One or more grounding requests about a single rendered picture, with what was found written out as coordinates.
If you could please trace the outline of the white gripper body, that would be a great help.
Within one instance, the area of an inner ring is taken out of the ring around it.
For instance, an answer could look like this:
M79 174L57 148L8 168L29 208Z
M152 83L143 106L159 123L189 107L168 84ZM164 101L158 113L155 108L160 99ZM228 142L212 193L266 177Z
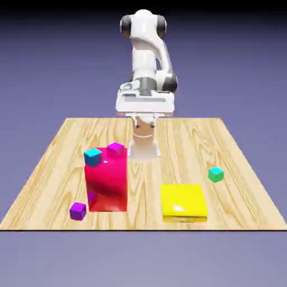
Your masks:
M170 115L175 110L174 94L151 91L151 95L140 95L138 90L118 90L115 109L119 114Z

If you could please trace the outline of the large yellow box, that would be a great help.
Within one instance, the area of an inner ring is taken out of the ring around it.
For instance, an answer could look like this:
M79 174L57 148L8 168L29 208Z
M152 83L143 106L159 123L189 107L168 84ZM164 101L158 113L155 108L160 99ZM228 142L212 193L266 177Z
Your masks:
M163 221L207 222L207 204L199 184L162 184L160 193Z

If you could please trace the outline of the small purple cube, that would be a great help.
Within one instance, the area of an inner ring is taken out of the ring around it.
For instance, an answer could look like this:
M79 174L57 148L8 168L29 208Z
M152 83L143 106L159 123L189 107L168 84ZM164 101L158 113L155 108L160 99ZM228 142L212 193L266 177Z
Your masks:
M70 207L70 219L82 221L86 215L86 205L84 203L74 202Z

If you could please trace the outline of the small cyan cube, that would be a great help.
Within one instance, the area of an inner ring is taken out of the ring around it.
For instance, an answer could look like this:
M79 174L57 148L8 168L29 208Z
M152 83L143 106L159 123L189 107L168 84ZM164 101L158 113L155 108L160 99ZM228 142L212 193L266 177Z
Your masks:
M84 152L85 164L90 167L98 166L102 163L102 151L97 148L91 148Z

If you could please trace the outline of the large red box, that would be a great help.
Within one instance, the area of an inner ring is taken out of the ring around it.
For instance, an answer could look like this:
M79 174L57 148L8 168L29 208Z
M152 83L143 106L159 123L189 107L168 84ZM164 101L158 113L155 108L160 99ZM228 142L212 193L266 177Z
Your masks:
M118 158L107 156L107 147L95 147L102 151L102 163L95 167L85 164L87 201L90 212L127 211L127 149Z

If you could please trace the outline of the small magenta cube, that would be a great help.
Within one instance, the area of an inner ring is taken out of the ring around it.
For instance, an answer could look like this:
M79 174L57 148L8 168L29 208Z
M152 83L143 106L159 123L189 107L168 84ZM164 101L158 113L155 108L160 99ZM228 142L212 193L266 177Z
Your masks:
M107 156L110 158L118 158L124 154L125 147L122 144L113 142L107 146Z

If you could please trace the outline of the small green cube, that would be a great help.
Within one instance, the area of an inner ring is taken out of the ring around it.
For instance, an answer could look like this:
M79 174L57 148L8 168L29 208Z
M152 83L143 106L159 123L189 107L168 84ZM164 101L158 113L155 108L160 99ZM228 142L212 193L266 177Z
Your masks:
M223 177L224 177L224 171L219 167L213 167L209 169L208 178L212 182L217 183L223 180Z

